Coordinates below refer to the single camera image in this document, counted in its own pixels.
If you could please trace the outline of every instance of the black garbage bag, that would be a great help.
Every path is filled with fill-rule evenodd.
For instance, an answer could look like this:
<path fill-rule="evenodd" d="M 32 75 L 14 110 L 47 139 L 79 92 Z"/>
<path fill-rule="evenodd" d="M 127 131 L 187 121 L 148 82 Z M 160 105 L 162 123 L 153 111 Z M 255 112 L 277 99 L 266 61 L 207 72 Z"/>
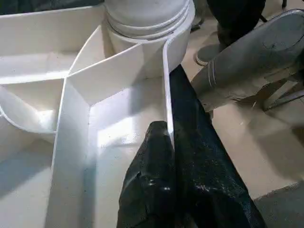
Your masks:
<path fill-rule="evenodd" d="M 170 85 L 180 211 L 199 228 L 266 227 L 181 66 Z"/>
<path fill-rule="evenodd" d="M 117 228 L 174 228 L 175 176 L 167 124 L 153 122 L 126 173 Z"/>

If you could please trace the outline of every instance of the white cylindrical pipe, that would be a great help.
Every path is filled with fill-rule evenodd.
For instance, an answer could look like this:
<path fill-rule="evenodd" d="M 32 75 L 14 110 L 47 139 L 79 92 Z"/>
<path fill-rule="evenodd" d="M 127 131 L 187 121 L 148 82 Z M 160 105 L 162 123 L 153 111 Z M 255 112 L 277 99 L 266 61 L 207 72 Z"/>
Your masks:
<path fill-rule="evenodd" d="M 156 39 L 185 20 L 190 0 L 105 0 L 110 25 L 120 34 Z"/>

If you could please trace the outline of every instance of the floor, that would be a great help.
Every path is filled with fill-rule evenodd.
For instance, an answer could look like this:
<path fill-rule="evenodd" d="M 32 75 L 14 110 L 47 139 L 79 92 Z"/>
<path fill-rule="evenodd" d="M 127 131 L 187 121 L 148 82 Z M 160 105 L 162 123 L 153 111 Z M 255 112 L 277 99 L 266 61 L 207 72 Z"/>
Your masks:
<path fill-rule="evenodd" d="M 281 0 L 266 0 L 263 16 L 280 14 Z M 288 0 L 287 9 L 303 8 Z M 207 13 L 201 29 L 192 33 L 182 65 L 191 80 L 201 69 L 194 61 L 202 46 L 218 43 L 217 22 Z M 304 179 L 304 98 L 268 112 L 255 100 L 214 110 L 213 125 L 252 198 Z"/>

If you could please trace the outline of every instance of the white plastic trough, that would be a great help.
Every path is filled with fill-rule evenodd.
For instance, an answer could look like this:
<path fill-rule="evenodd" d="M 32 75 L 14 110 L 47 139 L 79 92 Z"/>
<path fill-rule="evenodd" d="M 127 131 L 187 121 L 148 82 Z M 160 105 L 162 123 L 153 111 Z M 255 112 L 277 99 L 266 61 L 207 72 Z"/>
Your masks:
<path fill-rule="evenodd" d="M 152 121 L 173 140 L 169 72 L 182 26 L 122 37 L 104 6 L 0 17 L 0 227 L 114 228 L 125 172 Z"/>

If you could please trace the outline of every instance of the grey shoe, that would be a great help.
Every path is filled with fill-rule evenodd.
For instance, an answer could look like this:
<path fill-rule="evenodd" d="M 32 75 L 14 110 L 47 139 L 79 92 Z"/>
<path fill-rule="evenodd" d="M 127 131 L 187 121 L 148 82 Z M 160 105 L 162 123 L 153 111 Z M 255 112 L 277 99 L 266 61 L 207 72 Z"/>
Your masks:
<path fill-rule="evenodd" d="M 195 55 L 196 62 L 201 66 L 206 66 L 224 47 L 221 44 L 213 44 L 202 47 Z"/>

